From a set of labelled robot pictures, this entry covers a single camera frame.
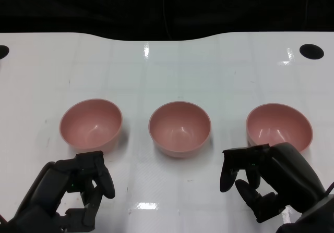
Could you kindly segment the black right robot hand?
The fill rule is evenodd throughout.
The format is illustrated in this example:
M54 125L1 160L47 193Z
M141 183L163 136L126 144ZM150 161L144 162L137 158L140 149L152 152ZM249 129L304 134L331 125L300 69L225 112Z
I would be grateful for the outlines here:
M306 217L333 203L333 194L290 143L228 149L223 155L220 191L236 186L258 223L288 205Z

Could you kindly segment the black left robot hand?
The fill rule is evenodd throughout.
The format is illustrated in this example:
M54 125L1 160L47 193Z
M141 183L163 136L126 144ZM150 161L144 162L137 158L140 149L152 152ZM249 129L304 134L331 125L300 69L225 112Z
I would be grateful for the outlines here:
M83 208L57 209L65 193L80 193ZM115 198L115 188L102 151L48 162L40 171L15 216L1 218L1 232L91 232L102 198Z

